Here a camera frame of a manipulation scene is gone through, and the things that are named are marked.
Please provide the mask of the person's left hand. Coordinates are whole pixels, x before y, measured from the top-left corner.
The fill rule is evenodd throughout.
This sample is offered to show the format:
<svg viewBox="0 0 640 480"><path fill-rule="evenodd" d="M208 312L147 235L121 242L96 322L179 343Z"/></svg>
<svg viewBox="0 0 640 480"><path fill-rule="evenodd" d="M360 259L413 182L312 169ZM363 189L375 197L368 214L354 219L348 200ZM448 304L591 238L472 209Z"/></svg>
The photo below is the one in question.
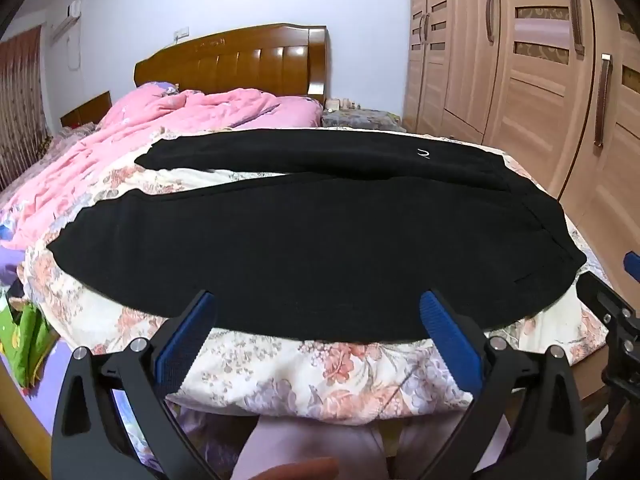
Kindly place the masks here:
<svg viewBox="0 0 640 480"><path fill-rule="evenodd" d="M252 480L334 480L340 474L338 461L331 457L269 468Z"/></svg>

